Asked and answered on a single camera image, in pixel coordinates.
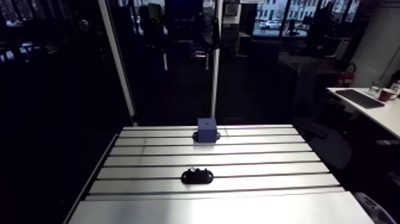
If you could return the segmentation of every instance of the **keyboard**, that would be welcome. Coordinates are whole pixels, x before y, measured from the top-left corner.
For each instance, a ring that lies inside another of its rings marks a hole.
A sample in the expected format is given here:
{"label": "keyboard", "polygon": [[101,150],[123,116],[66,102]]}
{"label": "keyboard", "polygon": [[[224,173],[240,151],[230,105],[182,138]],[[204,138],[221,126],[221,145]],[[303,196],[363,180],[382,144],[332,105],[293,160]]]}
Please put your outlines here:
{"label": "keyboard", "polygon": [[361,94],[355,90],[352,89],[347,89],[347,90],[339,90],[336,91],[337,94],[350,99],[351,101],[355,102],[356,104],[359,104],[360,106],[366,108],[366,109],[371,109],[371,108],[377,108],[377,107],[383,107],[385,106],[378,100],[372,99],[370,97],[367,97],[364,94]]}

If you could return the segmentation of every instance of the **blue cube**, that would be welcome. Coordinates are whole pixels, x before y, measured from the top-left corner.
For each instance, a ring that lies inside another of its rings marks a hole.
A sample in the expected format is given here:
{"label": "blue cube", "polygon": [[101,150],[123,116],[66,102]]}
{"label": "blue cube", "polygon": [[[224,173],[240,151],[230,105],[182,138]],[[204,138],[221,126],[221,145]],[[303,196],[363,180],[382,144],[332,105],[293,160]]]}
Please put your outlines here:
{"label": "blue cube", "polygon": [[216,142],[218,139],[217,122],[212,118],[197,119],[197,142]]}

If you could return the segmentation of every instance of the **window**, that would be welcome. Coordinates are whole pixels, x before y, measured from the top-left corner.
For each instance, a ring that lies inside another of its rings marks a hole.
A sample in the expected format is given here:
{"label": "window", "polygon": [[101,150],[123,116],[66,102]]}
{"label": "window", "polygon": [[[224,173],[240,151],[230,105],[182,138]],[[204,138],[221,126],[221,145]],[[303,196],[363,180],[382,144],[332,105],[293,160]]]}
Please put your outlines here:
{"label": "window", "polygon": [[270,13],[270,20],[272,20],[272,16],[274,16],[274,10],[271,10],[271,13]]}

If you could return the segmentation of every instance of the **red mug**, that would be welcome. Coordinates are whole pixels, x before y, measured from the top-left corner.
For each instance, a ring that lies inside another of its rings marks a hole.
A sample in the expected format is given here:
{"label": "red mug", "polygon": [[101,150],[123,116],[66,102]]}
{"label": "red mug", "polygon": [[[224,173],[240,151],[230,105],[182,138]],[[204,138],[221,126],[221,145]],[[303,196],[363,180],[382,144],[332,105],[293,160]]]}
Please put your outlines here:
{"label": "red mug", "polygon": [[395,91],[388,89],[388,88],[383,88],[380,91],[380,95],[379,95],[379,100],[382,102],[386,102],[388,100],[390,100],[390,98],[392,97],[392,95],[395,95]]}

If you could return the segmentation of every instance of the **building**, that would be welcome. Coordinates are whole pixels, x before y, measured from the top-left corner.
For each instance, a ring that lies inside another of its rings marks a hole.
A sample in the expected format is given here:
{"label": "building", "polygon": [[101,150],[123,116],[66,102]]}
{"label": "building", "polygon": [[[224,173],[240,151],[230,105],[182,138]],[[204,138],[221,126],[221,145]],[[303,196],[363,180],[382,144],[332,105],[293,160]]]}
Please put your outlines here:
{"label": "building", "polygon": [[[264,3],[258,4],[256,20],[283,20],[287,2],[287,0],[265,0]],[[322,0],[321,7],[325,7],[328,2],[329,0]],[[347,2],[347,0],[335,1],[332,12],[336,18],[340,18],[345,12]],[[353,1],[349,10],[350,18],[348,16],[346,21],[352,21],[359,3],[360,0]],[[287,19],[302,21],[304,17],[313,17],[317,4],[318,0],[292,0]]]}

